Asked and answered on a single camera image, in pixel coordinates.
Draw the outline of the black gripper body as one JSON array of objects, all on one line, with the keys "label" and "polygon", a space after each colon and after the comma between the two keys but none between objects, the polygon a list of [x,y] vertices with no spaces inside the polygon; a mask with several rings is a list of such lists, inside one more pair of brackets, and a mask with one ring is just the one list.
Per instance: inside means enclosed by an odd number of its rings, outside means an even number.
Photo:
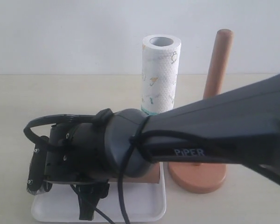
[{"label": "black gripper body", "polygon": [[91,123],[56,124],[49,143],[59,147],[48,152],[45,180],[54,184],[108,182],[112,174],[105,158],[105,128]]}]

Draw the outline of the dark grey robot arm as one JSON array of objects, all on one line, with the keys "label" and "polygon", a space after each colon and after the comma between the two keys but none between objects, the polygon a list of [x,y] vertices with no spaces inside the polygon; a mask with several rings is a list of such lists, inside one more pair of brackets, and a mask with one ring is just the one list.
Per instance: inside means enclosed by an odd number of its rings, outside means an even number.
[{"label": "dark grey robot arm", "polygon": [[280,185],[280,74],[169,112],[53,122],[46,176],[74,185],[138,178],[157,162],[243,165]]}]

